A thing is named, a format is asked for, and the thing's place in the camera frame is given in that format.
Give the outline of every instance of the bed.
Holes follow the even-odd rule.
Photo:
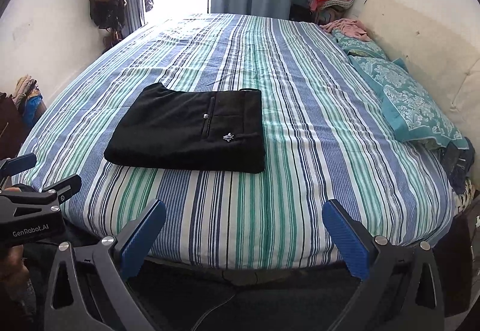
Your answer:
[[[117,166],[104,149],[144,87],[262,91],[261,174]],[[434,153],[402,144],[345,54],[309,23],[228,14],[145,25],[73,81],[20,153],[37,166],[13,181],[36,190],[78,173],[62,206],[76,226],[116,234],[149,200],[167,220],[150,255],[217,269],[294,269],[339,259],[322,224],[338,199],[373,235],[434,244],[453,218]]]

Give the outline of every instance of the pink cloth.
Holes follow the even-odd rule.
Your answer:
[[[350,20],[348,18],[342,18],[335,20],[327,25],[320,26],[327,33],[331,33],[333,29],[339,29],[340,32],[347,37],[356,38],[360,41],[371,41],[367,35],[366,27],[359,20]]]

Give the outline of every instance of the bed frame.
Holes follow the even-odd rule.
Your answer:
[[[367,0],[359,19],[480,152],[480,50],[439,22],[392,0]],[[480,188],[480,162],[472,181]]]

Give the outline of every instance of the silver screw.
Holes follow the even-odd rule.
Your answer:
[[[60,243],[58,249],[60,251],[65,251],[66,249],[68,249],[68,247],[70,247],[70,245],[66,241],[64,241],[63,243]]]
[[[378,245],[386,245],[388,243],[388,239],[385,236],[375,236],[375,242]]]
[[[427,241],[421,241],[420,242],[420,248],[425,250],[425,251],[428,251],[430,249],[430,245],[428,244]]]
[[[112,236],[105,236],[103,239],[102,239],[102,244],[103,245],[110,245],[114,242],[114,238]]]

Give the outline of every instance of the white wire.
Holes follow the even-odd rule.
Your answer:
[[[227,299],[227,300],[224,301],[223,303],[218,304],[217,306],[214,306],[213,308],[210,308],[209,310],[207,310],[203,315],[200,316],[200,318],[197,320],[197,322],[194,324],[194,326],[190,329],[190,331],[195,331],[195,330],[198,328],[198,326],[200,326],[200,324],[203,322],[203,320],[204,320],[212,311],[214,311],[215,309],[220,308],[220,306],[225,305],[226,303],[228,303],[232,298],[235,297],[235,294],[237,294],[237,293],[235,292],[232,297],[230,297],[229,299]]]

